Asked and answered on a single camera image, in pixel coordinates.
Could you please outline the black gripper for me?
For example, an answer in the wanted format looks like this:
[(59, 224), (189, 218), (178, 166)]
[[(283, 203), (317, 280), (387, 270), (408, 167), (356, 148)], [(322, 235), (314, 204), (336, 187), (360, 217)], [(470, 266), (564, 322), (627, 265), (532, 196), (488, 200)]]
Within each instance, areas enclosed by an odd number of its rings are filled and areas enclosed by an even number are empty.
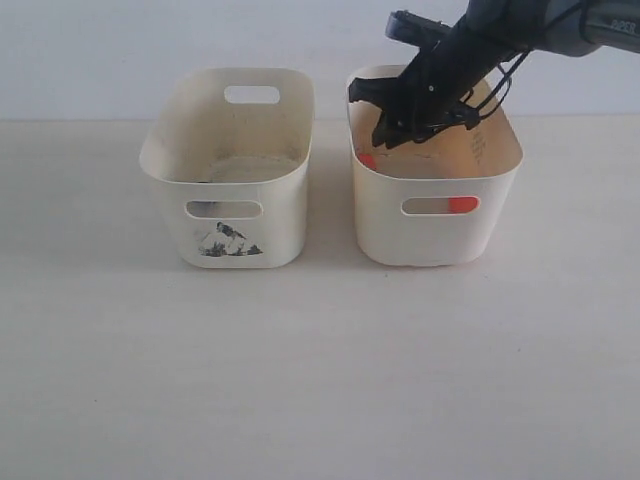
[(486, 74), (486, 43), (461, 17), (433, 48), (418, 53), (400, 73), (354, 78), (350, 103), (366, 102), (381, 114), (371, 133), (374, 148), (423, 144), (440, 133), (453, 106)]

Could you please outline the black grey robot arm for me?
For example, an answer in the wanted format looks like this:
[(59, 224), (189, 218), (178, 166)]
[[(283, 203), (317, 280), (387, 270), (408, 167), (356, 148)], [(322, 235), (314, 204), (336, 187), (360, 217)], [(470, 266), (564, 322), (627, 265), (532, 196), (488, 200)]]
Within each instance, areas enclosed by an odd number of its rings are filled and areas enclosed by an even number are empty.
[(371, 133), (374, 146), (394, 149), (424, 143), (445, 130), (475, 128), (500, 104), (495, 92), (470, 105), (475, 86), (491, 71), (508, 91), (526, 57), (544, 51), (570, 58), (601, 47), (639, 50), (636, 1), (471, 1), (452, 26), (407, 10), (389, 15), (386, 36), (418, 52), (400, 73), (350, 81), (347, 99), (380, 111)]

